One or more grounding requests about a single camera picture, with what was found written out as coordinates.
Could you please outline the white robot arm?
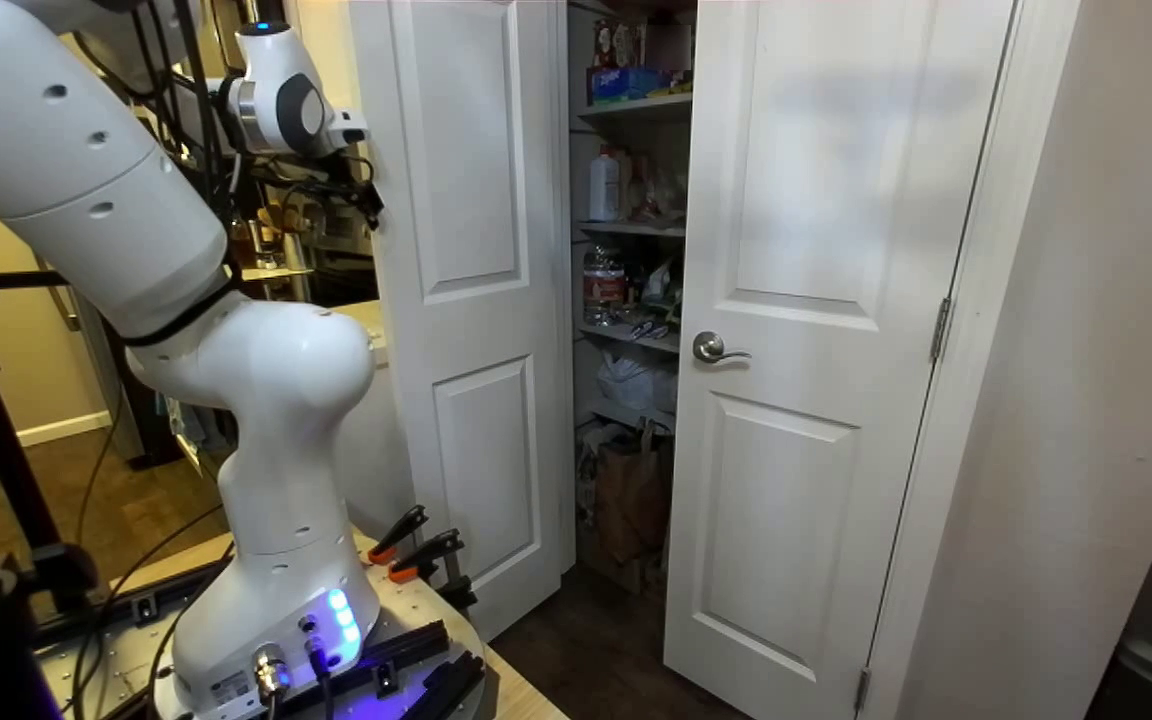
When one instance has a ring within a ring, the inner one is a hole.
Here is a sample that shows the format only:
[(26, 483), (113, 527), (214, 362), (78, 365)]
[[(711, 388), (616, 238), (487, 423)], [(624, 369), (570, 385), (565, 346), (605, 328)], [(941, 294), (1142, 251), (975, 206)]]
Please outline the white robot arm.
[(0, 222), (116, 328), (147, 388), (238, 421), (219, 466), (238, 558), (180, 617), (157, 708), (273, 715), (357, 667), (379, 621), (331, 459), (374, 348), (331, 310), (238, 288), (218, 212), (60, 30), (0, 0)]

